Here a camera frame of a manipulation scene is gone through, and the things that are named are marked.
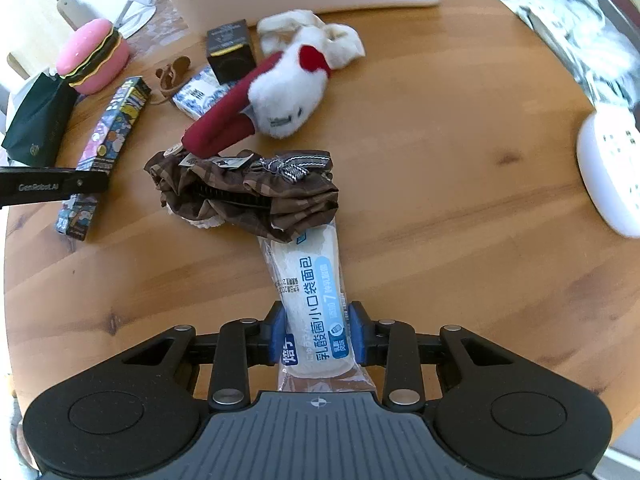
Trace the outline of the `dark green paper bag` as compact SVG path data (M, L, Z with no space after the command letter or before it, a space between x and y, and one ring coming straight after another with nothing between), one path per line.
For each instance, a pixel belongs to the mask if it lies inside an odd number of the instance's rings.
M53 167L78 92L58 75L41 73L9 126L2 148L29 167Z

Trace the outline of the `light blue crumpled bedding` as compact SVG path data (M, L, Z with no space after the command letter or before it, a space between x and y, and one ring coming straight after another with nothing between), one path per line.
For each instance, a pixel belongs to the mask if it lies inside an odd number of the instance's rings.
M598 0L500 1L548 44L592 104L639 104L639 51Z

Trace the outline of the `blue white tissue pack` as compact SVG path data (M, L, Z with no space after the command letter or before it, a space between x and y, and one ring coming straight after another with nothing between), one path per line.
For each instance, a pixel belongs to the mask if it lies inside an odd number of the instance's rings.
M171 98L178 110L193 120L199 120L234 86L221 84L213 70L206 66L194 75Z

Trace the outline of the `cream white scrunchie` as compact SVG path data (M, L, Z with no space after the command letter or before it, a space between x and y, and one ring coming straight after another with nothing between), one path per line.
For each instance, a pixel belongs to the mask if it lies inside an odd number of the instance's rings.
M331 70L341 70L366 56L356 29L326 24L311 10L292 10L263 18L256 32L264 55L284 51L292 44L310 44L323 53Z

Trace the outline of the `small black box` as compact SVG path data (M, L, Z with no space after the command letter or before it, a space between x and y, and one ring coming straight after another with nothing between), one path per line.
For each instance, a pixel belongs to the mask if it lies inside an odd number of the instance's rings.
M239 81L257 66L245 20L209 29L206 58L220 84Z

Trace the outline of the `round white power strip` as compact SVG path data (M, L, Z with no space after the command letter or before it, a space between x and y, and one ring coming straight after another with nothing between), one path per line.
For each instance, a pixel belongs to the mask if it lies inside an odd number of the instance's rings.
M600 104L582 123L576 156L582 182L605 223L639 237L639 131L625 107Z

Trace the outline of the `long colourful cartoon box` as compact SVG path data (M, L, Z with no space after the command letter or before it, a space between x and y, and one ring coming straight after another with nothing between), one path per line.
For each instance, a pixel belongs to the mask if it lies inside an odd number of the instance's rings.
M78 160L81 171L111 175L127 136L149 101L151 89L140 76L127 78L116 90ZM75 240L85 240L101 192L75 193L66 200L55 229Z

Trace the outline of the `brown plaid fabric scrunchie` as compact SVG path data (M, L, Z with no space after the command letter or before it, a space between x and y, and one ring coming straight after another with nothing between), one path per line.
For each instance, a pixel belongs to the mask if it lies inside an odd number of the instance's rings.
M199 229L225 223L275 242L289 242L331 223L338 209L333 162L326 151L251 150L201 159L185 148L156 153L144 166L160 204Z

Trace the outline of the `pink hamburger toy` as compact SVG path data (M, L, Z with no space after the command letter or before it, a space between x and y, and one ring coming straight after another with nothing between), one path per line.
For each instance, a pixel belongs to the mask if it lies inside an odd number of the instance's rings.
M90 96L113 81L129 57L129 44L114 24L96 18L74 32L55 69L66 84Z

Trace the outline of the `white plush cat red bow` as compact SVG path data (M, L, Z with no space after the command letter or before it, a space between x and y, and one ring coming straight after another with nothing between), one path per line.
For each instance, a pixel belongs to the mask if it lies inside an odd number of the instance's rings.
M292 136L320 104L332 70L310 44L274 52L183 133L182 146L209 158L254 133Z

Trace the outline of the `white phone stand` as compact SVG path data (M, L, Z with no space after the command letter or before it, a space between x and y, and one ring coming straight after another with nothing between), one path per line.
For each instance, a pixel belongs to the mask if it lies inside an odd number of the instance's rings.
M112 22L126 39L151 21L157 0L54 0L55 9L73 30L95 18Z

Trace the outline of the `packaged bread white blue wrapper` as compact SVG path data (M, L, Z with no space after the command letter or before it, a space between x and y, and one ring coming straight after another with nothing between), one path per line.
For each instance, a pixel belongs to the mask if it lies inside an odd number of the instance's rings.
M288 243L262 237L259 245L286 313L278 389L374 390L350 338L335 224L308 229Z

